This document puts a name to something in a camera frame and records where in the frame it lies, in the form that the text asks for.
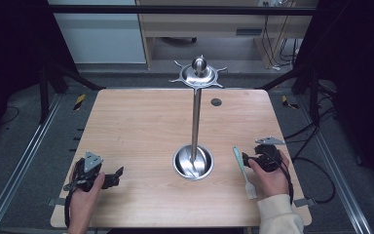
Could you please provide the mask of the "black horizontal frame bar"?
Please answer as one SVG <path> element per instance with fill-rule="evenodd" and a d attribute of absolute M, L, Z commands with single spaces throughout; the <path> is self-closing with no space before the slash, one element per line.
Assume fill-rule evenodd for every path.
<path fill-rule="evenodd" d="M 49 9 L 54 13 L 66 13 L 66 14 L 313 16 L 318 12 L 317 8 L 227 7 L 227 6 L 50 5 Z"/>

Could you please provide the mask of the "stainless steel utensil stand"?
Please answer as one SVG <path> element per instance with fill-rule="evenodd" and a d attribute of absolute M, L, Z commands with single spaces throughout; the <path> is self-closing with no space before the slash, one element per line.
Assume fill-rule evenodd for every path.
<path fill-rule="evenodd" d="M 216 69 L 209 65 L 204 56 L 196 57 L 190 64 L 181 65 L 179 77 L 174 82 L 182 82 L 193 89 L 193 117 L 191 143 L 180 146 L 173 155 L 172 165 L 175 171 L 188 180 L 200 180 L 208 176 L 213 169 L 213 156 L 203 145 L 199 145 L 200 115 L 202 90 L 209 87 L 219 87 L 218 73 L 226 67 Z"/>

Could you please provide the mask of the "aluminium floor rail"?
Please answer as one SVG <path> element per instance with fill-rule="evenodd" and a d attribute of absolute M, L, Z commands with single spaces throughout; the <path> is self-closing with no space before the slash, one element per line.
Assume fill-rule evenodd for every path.
<path fill-rule="evenodd" d="M 297 97 L 300 108 L 309 124 L 316 123 L 316 130 L 313 139 L 315 140 L 319 155 L 335 185 L 335 191 L 344 207 L 344 210 L 355 230 L 356 234 L 373 234 L 373 231 L 363 214 L 357 199 L 348 184 L 348 181 L 342 174 L 342 171 L 336 164 L 336 161 L 322 135 L 322 127 L 319 125 L 321 119 L 327 112 L 334 113 L 334 107 L 327 97 L 320 97 L 318 101 L 307 100 L 305 97 Z"/>
<path fill-rule="evenodd" d="M 44 118 L 43 122 L 40 123 L 33 136 L 28 142 L 25 149 L 11 172 L 11 175 L 5 182 L 5 186 L 0 192 L 0 222 L 14 199 L 14 196 L 19 189 L 19 186 L 33 161 L 39 146 L 45 137 L 49 127 L 51 126 L 54 116 L 56 115 L 59 105 L 61 104 L 62 96 L 55 95 L 54 100 L 50 105 L 50 111 L 47 117 Z"/>

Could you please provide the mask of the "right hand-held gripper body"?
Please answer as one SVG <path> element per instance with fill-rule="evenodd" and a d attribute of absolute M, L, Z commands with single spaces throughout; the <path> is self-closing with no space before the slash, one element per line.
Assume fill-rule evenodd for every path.
<path fill-rule="evenodd" d="M 284 144 L 283 140 L 273 136 L 267 136 L 255 141 L 257 146 L 254 148 L 257 164 L 267 173 L 273 172 L 281 165 L 281 153 L 276 148 L 277 144 Z"/>

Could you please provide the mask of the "yellow-handled tool right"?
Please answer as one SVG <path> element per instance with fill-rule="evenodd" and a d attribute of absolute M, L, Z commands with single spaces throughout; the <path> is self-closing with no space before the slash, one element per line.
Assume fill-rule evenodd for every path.
<path fill-rule="evenodd" d="M 287 100 L 286 96 L 281 96 L 281 103 L 282 103 L 283 106 L 287 106 L 287 107 L 290 107 L 292 109 L 299 109 L 299 105 L 295 104 L 295 103 L 290 103 Z"/>

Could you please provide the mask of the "yellow-handled tool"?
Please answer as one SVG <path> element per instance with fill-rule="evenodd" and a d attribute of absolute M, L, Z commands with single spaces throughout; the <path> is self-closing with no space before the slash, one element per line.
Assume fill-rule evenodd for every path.
<path fill-rule="evenodd" d="M 290 103 L 287 100 L 286 96 L 281 96 L 281 103 L 282 103 L 283 106 L 287 106 L 287 107 L 290 107 L 292 109 L 299 109 L 299 105 L 295 104 L 295 103 Z"/>
<path fill-rule="evenodd" d="M 77 100 L 75 102 L 75 105 L 73 107 L 73 110 L 79 110 L 84 99 L 85 99 L 86 95 L 85 94 L 80 94 L 78 97 L 77 97 Z"/>

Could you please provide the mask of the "white cabinet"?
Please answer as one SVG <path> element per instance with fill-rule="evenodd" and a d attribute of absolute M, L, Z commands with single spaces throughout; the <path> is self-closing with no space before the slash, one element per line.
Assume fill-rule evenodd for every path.
<path fill-rule="evenodd" d="M 54 13 L 75 63 L 145 63 L 137 14 Z"/>

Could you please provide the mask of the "person's right hand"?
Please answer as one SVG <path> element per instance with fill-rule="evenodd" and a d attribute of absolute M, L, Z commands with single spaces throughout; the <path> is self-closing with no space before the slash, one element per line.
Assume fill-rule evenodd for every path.
<path fill-rule="evenodd" d="M 266 198 L 280 194 L 289 194 L 287 179 L 289 161 L 281 151 L 280 155 L 282 159 L 280 167 L 270 173 L 265 172 L 254 160 L 248 162 L 256 174 L 257 186 L 262 190 Z"/>

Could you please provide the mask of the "teal-handled white pastry brush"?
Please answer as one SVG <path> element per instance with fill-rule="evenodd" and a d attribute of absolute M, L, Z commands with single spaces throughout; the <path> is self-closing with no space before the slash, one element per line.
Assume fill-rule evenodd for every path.
<path fill-rule="evenodd" d="M 247 178 L 247 175 L 246 175 L 246 172 L 245 172 L 245 169 L 244 169 L 244 165 L 243 165 L 243 159 L 242 159 L 242 156 L 240 154 L 240 151 L 236 146 L 234 146 L 233 147 L 233 152 L 234 152 L 234 155 L 236 157 L 236 160 L 238 162 L 238 165 L 240 167 L 240 170 L 241 170 L 243 178 L 244 178 L 244 182 L 245 182 L 244 188 L 245 188 L 245 191 L 246 191 L 247 198 L 250 199 L 250 200 L 256 199 L 257 198 L 256 189 L 255 189 L 255 186 Z"/>

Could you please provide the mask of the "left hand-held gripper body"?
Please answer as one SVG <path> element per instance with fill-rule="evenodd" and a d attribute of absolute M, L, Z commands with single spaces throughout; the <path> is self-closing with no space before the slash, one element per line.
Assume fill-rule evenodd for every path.
<path fill-rule="evenodd" d="M 83 158 L 80 158 L 73 167 L 72 178 L 70 182 L 63 186 L 64 191 L 72 191 L 74 188 L 80 188 L 89 192 L 97 178 L 103 159 L 87 151 Z"/>

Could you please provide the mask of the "person's left hand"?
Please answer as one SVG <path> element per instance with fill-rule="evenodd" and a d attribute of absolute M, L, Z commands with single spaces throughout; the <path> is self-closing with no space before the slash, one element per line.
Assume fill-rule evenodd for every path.
<path fill-rule="evenodd" d="M 70 220 L 84 222 L 90 220 L 94 213 L 94 207 L 97 202 L 98 195 L 105 180 L 105 173 L 101 172 L 96 177 L 93 187 L 89 192 L 77 189 L 70 203 Z"/>

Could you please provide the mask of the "light wooden background desk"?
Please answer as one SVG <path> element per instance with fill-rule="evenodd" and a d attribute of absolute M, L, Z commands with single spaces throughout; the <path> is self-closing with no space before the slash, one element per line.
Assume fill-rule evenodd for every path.
<path fill-rule="evenodd" d="M 227 6 L 314 8 L 318 0 L 135 0 L 138 6 Z M 140 14 L 146 38 L 250 37 L 264 66 L 280 66 L 281 43 L 305 36 L 309 16 Z"/>

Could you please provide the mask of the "black metal frame stand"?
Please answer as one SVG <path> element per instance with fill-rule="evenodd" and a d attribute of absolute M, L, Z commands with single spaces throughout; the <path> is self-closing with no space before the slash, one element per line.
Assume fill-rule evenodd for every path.
<path fill-rule="evenodd" d="M 52 86 L 57 94 L 64 94 L 68 90 L 68 85 L 64 81 L 64 77 L 69 77 L 93 91 L 103 90 L 102 86 L 85 79 L 77 71 L 73 71 L 56 62 L 45 63 L 39 72 L 40 123 L 44 123 L 50 115 L 49 86 Z"/>
<path fill-rule="evenodd" d="M 319 114 L 318 114 L 318 73 L 312 64 L 303 63 L 293 68 L 292 70 L 284 73 L 279 78 L 262 85 L 259 90 L 270 91 L 277 85 L 284 81 L 295 78 L 295 81 L 291 87 L 291 91 L 295 95 L 301 95 L 310 89 L 309 97 L 309 116 L 312 122 L 318 126 Z"/>

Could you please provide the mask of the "yellow-handled tool left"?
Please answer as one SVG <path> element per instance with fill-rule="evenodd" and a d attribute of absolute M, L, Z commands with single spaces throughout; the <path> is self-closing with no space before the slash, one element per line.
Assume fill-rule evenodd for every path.
<path fill-rule="evenodd" d="M 75 105 L 73 107 L 73 110 L 79 110 L 84 99 L 85 99 L 86 95 L 85 94 L 80 94 L 78 97 L 77 97 L 77 100 L 75 102 Z"/>

